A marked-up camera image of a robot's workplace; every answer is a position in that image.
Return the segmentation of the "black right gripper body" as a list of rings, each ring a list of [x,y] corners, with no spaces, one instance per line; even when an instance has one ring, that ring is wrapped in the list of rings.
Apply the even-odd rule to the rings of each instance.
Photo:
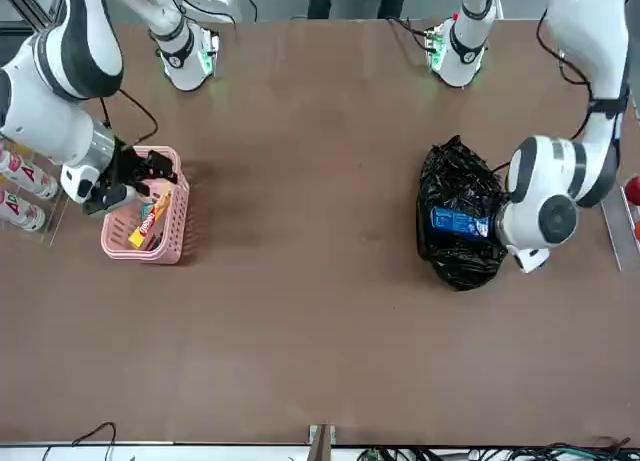
[[[114,151],[108,166],[108,182],[137,187],[143,181],[142,167],[145,158],[139,156],[135,149],[115,139]]]

